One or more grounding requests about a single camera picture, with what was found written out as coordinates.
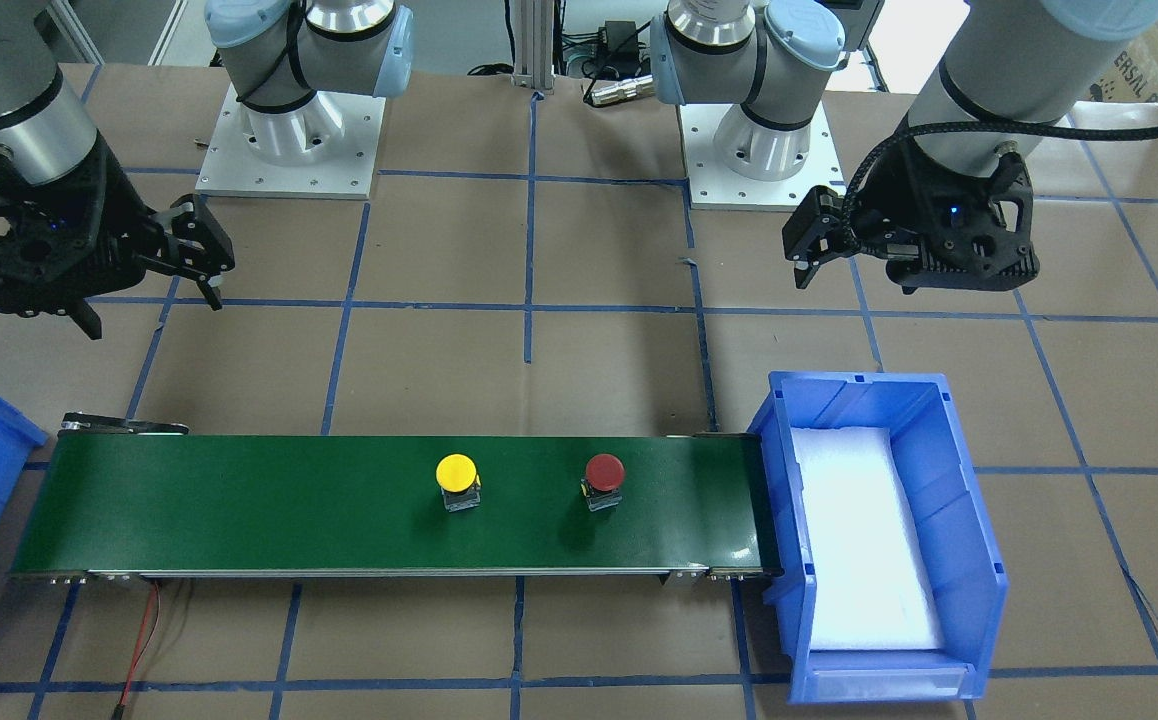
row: floor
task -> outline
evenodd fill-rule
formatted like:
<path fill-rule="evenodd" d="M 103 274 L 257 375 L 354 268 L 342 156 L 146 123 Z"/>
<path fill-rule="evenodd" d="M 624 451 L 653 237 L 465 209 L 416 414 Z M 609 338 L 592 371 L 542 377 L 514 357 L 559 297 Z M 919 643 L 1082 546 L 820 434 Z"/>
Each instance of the floor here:
<path fill-rule="evenodd" d="M 221 69 L 66 72 L 151 205 L 191 190 Z M 153 278 L 96 301 L 103 341 L 0 315 L 0 395 L 44 428 L 658 436 L 743 429 L 768 370 L 944 373 L 1012 580 L 987 698 L 789 707 L 754 582 L 196 582 L 167 587 L 127 717 L 1158 719 L 1158 141 L 1041 145 L 1021 292 L 904 297 L 871 259 L 794 291 L 783 215 L 688 208 L 674 111 L 579 91 L 416 76 L 369 205 L 210 200 L 221 313 Z M 843 168 L 909 101 L 827 97 Z M 0 720 L 107 717 L 144 607 L 3 574 L 47 460 L 0 524 Z"/>

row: blue tape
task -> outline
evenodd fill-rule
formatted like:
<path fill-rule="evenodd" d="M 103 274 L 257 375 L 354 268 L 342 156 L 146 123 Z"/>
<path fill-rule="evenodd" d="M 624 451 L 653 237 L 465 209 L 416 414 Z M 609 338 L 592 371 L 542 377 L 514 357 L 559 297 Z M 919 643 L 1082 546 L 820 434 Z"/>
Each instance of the blue tape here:
<path fill-rule="evenodd" d="M 45 664 L 41 668 L 41 679 L 36 683 L 36 692 L 32 693 L 32 705 L 27 711 L 27 720 L 38 720 L 41 717 L 41 704 L 45 701 L 45 693 L 49 690 L 50 676 L 54 675 L 54 664 L 59 662 L 59 651 L 63 651 L 63 639 L 68 634 L 68 623 L 72 622 L 72 610 L 76 607 L 76 596 L 81 593 L 81 585 L 68 587 L 68 596 L 63 601 L 63 610 L 59 612 L 59 620 L 54 624 L 54 639 L 50 641 L 50 652 L 45 653 Z"/>
<path fill-rule="evenodd" d="M 200 168 L 122 168 L 135 176 L 195 176 Z"/>
<path fill-rule="evenodd" d="M 535 176 L 538 182 L 611 184 L 613 186 L 687 188 L 686 178 L 584 178 L 578 176 Z"/>
<path fill-rule="evenodd" d="M 381 176 L 410 178 L 464 178 L 525 181 L 529 176 L 520 172 L 457 172 L 457 170 L 378 170 Z"/>
<path fill-rule="evenodd" d="M 157 348 L 162 346 L 162 333 L 166 332 L 166 324 L 171 317 L 171 307 L 175 306 L 175 296 L 178 293 L 178 277 L 171 278 L 171 287 L 166 292 L 162 301 L 162 314 L 157 316 L 157 328 L 153 331 L 153 340 L 148 343 L 148 354 L 144 355 L 144 367 L 139 370 L 139 379 L 135 381 L 135 389 L 130 394 L 130 405 L 126 405 L 126 419 L 132 419 L 135 411 L 139 411 L 139 401 L 144 397 L 144 387 L 148 384 L 148 375 L 153 372 L 153 360 L 157 357 Z"/>
<path fill-rule="evenodd" d="M 850 275 L 853 278 L 853 293 L 859 297 L 859 313 L 863 315 L 863 329 L 868 333 L 868 345 L 872 347 L 872 359 L 877 360 L 877 372 L 886 373 L 886 363 L 881 359 L 881 343 L 877 341 L 877 330 L 872 328 L 872 313 L 868 310 L 868 296 L 863 292 L 863 278 L 859 275 L 859 264 L 850 258 Z"/>
<path fill-rule="evenodd" d="M 327 384 L 327 410 L 322 413 L 322 434 L 331 434 L 331 424 L 335 421 L 335 402 L 338 397 L 338 377 L 343 368 L 343 347 L 347 345 L 347 329 L 352 319 L 352 296 L 356 294 L 356 282 L 361 274 L 361 258 L 365 255 L 365 234 L 371 223 L 369 203 L 361 206 L 361 222 L 356 229 L 356 250 L 352 251 L 352 269 L 347 275 L 347 288 L 343 292 L 340 329 L 335 341 L 335 359 L 331 361 L 331 379 Z"/>
<path fill-rule="evenodd" d="M 516 576 L 516 590 L 512 601 L 512 683 L 510 719 L 521 720 L 521 659 L 525 655 L 525 578 Z"/>
<path fill-rule="evenodd" d="M 1156 270 L 1152 269 L 1152 262 L 1149 259 L 1148 251 L 1143 249 L 1143 243 L 1139 242 L 1138 234 L 1135 228 L 1131 227 L 1131 220 L 1126 214 L 1126 210 L 1122 208 L 1122 204 L 1113 192 L 1113 186 L 1108 182 L 1108 177 L 1105 176 L 1104 169 L 1099 167 L 1099 160 L 1095 160 L 1095 153 L 1090 149 L 1089 142 L 1082 142 L 1082 149 L 1086 152 L 1086 160 L 1090 160 L 1090 164 L 1095 169 L 1095 176 L 1099 177 L 1099 183 L 1104 184 L 1104 192 L 1108 193 L 1108 197 L 1113 201 L 1113 208 L 1117 211 L 1117 218 L 1122 220 L 1122 227 L 1126 228 L 1126 234 L 1131 238 L 1133 245 L 1135 245 L 1135 252 L 1139 256 L 1141 263 L 1143 263 L 1143 269 L 1148 271 L 1148 277 L 1152 279 L 1152 287 L 1156 287 L 1158 292 L 1158 274 Z"/>
<path fill-rule="evenodd" d="M 525 315 L 521 328 L 521 361 L 534 361 L 534 218 L 535 188 L 538 185 L 538 103 L 542 91 L 530 94 L 530 146 L 527 163 L 527 190 L 525 190 Z"/>
<path fill-rule="evenodd" d="M 95 69 L 90 69 L 90 79 L 87 79 L 85 90 L 81 90 L 82 105 L 85 105 L 87 101 L 90 101 L 90 90 L 94 90 L 95 81 L 98 79 L 100 72 L 103 72 L 103 65 L 95 65 Z"/>
<path fill-rule="evenodd" d="M 699 337 L 699 361 L 703 365 L 703 398 L 708 404 L 708 432 L 716 433 L 717 395 L 712 384 L 712 357 L 708 352 L 708 316 L 703 313 L 703 287 L 699 284 L 699 266 L 690 260 L 690 291 L 694 292 L 694 325 Z"/>
<path fill-rule="evenodd" d="M 522 688 L 647 688 L 658 685 L 738 685 L 735 674 L 716 675 L 584 675 L 569 678 L 523 679 Z"/>
<path fill-rule="evenodd" d="M 1027 325 L 1028 336 L 1032 338 L 1032 346 L 1035 348 L 1038 359 L 1041 361 L 1041 369 L 1045 370 L 1046 382 L 1050 384 L 1050 392 L 1054 396 L 1055 405 L 1060 407 L 1060 416 L 1063 418 L 1064 428 L 1068 432 L 1069 439 L 1072 441 L 1073 451 L 1077 454 L 1077 461 L 1082 463 L 1082 468 L 1089 468 L 1090 462 L 1086 461 L 1086 453 L 1082 449 L 1082 440 L 1077 438 L 1077 428 L 1073 425 L 1072 416 L 1068 413 L 1068 405 L 1063 401 L 1063 394 L 1060 392 L 1060 384 L 1055 381 L 1054 372 L 1050 368 L 1050 361 L 1046 359 L 1045 348 L 1041 347 L 1041 336 L 1038 335 L 1036 324 L 1033 323 L 1032 315 L 1028 314 L 1028 307 L 1026 302 L 1023 301 L 1023 294 L 1019 291 L 1014 291 L 1014 302 L 1019 306 L 1019 314 L 1023 315 L 1023 322 Z M 1104 522 L 1104 531 L 1108 534 L 1108 542 L 1113 546 L 1113 554 L 1117 557 L 1117 565 L 1122 570 L 1126 580 L 1126 589 L 1131 594 L 1131 601 L 1135 602 L 1135 610 L 1139 615 L 1139 620 L 1143 624 L 1143 632 L 1148 633 L 1149 644 L 1152 646 L 1152 653 L 1156 655 L 1156 661 L 1158 661 L 1158 634 L 1156 634 L 1155 624 L 1152 624 L 1151 615 L 1149 609 L 1143 602 L 1143 597 L 1136 592 L 1136 583 L 1133 580 L 1133 574 L 1129 571 L 1129 564 L 1126 559 L 1126 553 L 1122 551 L 1122 543 L 1117 538 L 1117 530 L 1113 528 L 1113 521 L 1108 515 L 1108 507 L 1104 505 L 1104 497 L 1100 495 L 1099 486 L 1095 485 L 1095 476 L 1093 473 L 1085 473 L 1086 484 L 1090 488 L 1090 494 L 1092 500 L 1095 501 L 1095 508 L 1099 510 L 1099 519 Z"/>
<path fill-rule="evenodd" d="M 286 692 L 286 674 L 290 670 L 290 651 L 295 646 L 295 625 L 299 624 L 299 608 L 303 603 L 305 586 L 295 583 L 290 589 L 290 609 L 286 611 L 286 632 L 281 637 L 281 659 L 277 661 L 277 681 L 272 688 L 272 706 L 267 708 L 267 720 L 281 719 L 281 700 Z"/>
<path fill-rule="evenodd" d="M 757 720 L 757 697 L 752 691 L 752 660 L 748 657 L 748 625 L 743 618 L 743 594 L 739 580 L 730 580 L 730 604 L 735 616 L 735 648 L 739 651 L 739 682 L 743 685 L 743 717 Z"/>

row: conveyor belt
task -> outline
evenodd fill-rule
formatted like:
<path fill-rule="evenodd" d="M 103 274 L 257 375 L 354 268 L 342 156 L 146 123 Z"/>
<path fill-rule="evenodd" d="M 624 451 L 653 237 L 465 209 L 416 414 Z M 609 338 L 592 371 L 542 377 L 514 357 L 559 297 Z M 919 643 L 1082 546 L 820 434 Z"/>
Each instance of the conveyor belt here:
<path fill-rule="evenodd" d="M 477 462 L 447 512 L 437 462 Z M 579 491 L 600 451 L 620 506 Z M 369 576 L 777 568 L 756 438 L 59 438 L 13 573 Z"/>

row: mounting plate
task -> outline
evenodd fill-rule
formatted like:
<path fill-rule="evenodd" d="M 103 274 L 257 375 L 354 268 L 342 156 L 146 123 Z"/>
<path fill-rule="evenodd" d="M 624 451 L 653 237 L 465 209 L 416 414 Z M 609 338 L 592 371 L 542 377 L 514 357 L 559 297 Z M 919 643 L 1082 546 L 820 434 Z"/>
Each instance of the mounting plate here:
<path fill-rule="evenodd" d="M 690 178 L 690 205 L 699 210 L 797 210 L 809 188 L 826 184 L 844 190 L 841 161 L 827 127 L 823 105 L 811 120 L 811 150 L 802 169 L 785 181 L 763 182 L 745 178 L 721 162 L 712 146 L 712 135 L 730 105 L 682 105 L 681 150 Z"/>
<path fill-rule="evenodd" d="M 329 91 L 328 96 L 343 112 L 340 147 L 317 164 L 283 167 L 265 163 L 250 150 L 241 132 L 237 91 L 228 86 L 196 191 L 229 197 L 369 200 L 384 100 L 343 91 Z"/>

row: black wire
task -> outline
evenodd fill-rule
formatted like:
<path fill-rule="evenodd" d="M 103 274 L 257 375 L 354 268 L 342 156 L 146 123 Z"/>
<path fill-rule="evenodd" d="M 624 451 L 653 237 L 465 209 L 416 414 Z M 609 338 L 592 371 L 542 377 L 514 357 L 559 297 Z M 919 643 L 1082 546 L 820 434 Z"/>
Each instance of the black wire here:
<path fill-rule="evenodd" d="M 252 97 L 261 87 L 267 85 L 269 79 L 272 79 L 272 76 L 277 74 L 277 71 L 281 68 L 283 63 L 285 63 L 286 58 L 290 58 L 292 51 L 294 51 L 295 44 L 299 42 L 299 29 L 303 25 L 306 20 L 308 20 L 308 0 L 292 0 L 287 13 L 286 45 L 283 46 L 281 53 L 277 54 L 277 59 L 273 60 L 272 67 L 269 67 L 267 72 L 263 74 L 263 79 L 261 79 L 259 82 L 256 82 L 255 87 L 251 87 L 250 90 L 242 91 L 242 94 L 237 95 L 237 102 L 245 102 L 247 100 L 250 100 L 250 97 Z"/>
<path fill-rule="evenodd" d="M 562 6 L 564 3 L 552 3 L 552 73 L 562 74 L 565 73 L 565 65 L 562 63 L 562 35 L 560 27 L 565 23 L 565 15 L 562 14 Z"/>
<path fill-rule="evenodd" d="M 516 36 L 512 35 L 512 0 L 503 0 L 503 27 L 507 28 L 507 51 L 516 65 Z"/>
<path fill-rule="evenodd" d="M 488 63 L 469 69 L 468 74 L 470 76 L 510 76 L 512 74 L 512 65 L 506 63 Z"/>
<path fill-rule="evenodd" d="M 631 42 L 633 39 L 633 37 L 637 37 L 642 32 L 646 31 L 646 28 L 648 28 L 648 27 L 651 27 L 651 20 L 646 20 L 646 22 L 642 23 L 640 27 L 638 27 L 637 29 L 633 30 L 633 35 L 629 35 L 628 37 L 625 37 L 623 39 L 623 42 L 621 42 L 620 45 L 616 46 L 614 50 L 607 50 L 606 51 L 606 57 L 602 58 L 601 61 L 599 61 L 599 63 L 598 61 L 593 61 L 593 65 L 598 66 L 598 72 L 593 74 L 592 82 L 588 82 L 588 90 L 584 91 L 584 95 L 582 95 L 582 101 L 584 102 L 587 102 L 588 105 L 593 105 L 593 102 L 592 102 L 592 90 L 593 90 L 594 87 L 598 87 L 598 76 L 599 76 L 599 74 L 601 74 L 602 69 L 610 68 L 610 65 L 607 65 L 606 61 L 610 60 L 615 56 L 618 56 L 620 51 L 623 50 L 624 46 L 628 45 L 629 42 Z M 620 71 L 616 69 L 615 74 L 617 76 L 617 74 L 620 74 Z"/>
<path fill-rule="evenodd" d="M 864 156 L 862 163 L 859 163 L 859 168 L 855 170 L 853 177 L 850 178 L 850 184 L 845 190 L 845 197 L 841 200 L 841 210 L 843 210 L 843 215 L 846 218 L 848 222 L 853 221 L 853 206 L 858 203 L 859 186 L 862 186 L 864 179 L 867 178 L 868 172 L 871 172 L 871 169 L 877 163 L 877 160 L 880 160 L 886 152 L 889 152 L 896 145 L 903 141 L 913 140 L 915 137 L 944 135 L 944 133 L 951 132 L 989 132 L 1001 133 L 1002 135 L 1054 137 L 1060 140 L 1079 140 L 1087 142 L 1131 142 L 1158 140 L 1158 126 L 1144 128 L 1064 128 L 1046 126 L 1045 124 L 1036 123 L 1001 120 L 930 123 L 925 124 L 925 126 L 906 128 L 906 131 L 896 132 L 895 135 L 887 137 L 885 140 L 877 144 L 877 147 L 873 147 L 873 149 L 868 152 L 867 156 Z"/>
<path fill-rule="evenodd" d="M 157 580 L 151 580 L 151 585 L 156 588 L 153 594 L 157 597 L 157 605 L 153 609 L 153 626 L 148 630 L 148 638 L 144 641 L 142 651 L 139 651 L 139 656 L 135 657 L 135 667 L 144 661 L 144 653 L 148 652 L 148 646 L 153 644 L 153 635 L 157 633 L 157 624 L 162 620 L 162 587 Z"/>
<path fill-rule="evenodd" d="M 891 91 L 891 87 L 886 85 L 886 78 L 881 78 L 881 60 L 877 60 L 877 52 L 872 49 L 872 41 L 864 41 L 863 47 L 863 64 L 867 65 L 871 74 L 872 82 L 875 83 L 877 91 Z"/>

